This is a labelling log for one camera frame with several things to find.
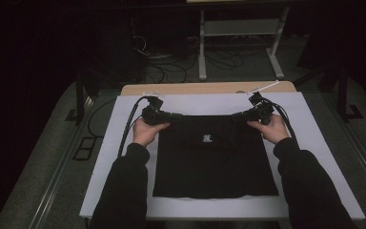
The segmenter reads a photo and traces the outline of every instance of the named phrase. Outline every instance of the folded black t-shirt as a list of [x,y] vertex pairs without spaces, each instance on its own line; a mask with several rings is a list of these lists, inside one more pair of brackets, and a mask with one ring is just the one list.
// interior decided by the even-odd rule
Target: folded black t-shirt
[[185,115],[159,133],[155,197],[277,196],[260,132],[230,115]]

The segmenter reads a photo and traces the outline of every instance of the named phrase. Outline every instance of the white logo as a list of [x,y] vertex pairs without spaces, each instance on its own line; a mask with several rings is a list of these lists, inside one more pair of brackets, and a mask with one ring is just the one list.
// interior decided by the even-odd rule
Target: white logo
[[203,135],[203,142],[213,142],[211,140],[211,135]]

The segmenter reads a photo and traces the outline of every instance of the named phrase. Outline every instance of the person's left hand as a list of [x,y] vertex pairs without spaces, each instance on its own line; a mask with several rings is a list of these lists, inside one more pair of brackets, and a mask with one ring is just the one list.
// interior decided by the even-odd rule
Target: person's left hand
[[143,118],[139,118],[133,125],[133,143],[138,143],[144,147],[153,142],[155,135],[161,130],[169,127],[171,123],[162,123],[155,126],[148,125]]

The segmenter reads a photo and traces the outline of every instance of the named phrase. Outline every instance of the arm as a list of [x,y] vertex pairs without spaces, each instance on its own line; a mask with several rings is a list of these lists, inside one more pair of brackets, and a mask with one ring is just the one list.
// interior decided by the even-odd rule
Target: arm
[[274,155],[280,160],[278,172],[293,228],[356,228],[315,156],[297,147],[280,116],[273,114],[271,120],[266,126],[258,122],[248,124],[276,144]]
[[112,165],[99,202],[91,219],[95,228],[145,228],[147,215],[148,171],[150,154],[145,148],[155,135],[169,124],[149,126],[138,119],[133,141],[125,156]]

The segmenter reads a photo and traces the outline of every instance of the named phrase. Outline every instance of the sleeve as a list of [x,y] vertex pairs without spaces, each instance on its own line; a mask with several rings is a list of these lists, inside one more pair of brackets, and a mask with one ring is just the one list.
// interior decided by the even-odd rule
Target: sleeve
[[99,202],[91,218],[91,229],[146,227],[148,171],[150,154],[132,143],[125,156],[112,165]]
[[274,147],[285,199],[294,229],[357,228],[341,203],[336,188],[309,151],[285,138]]

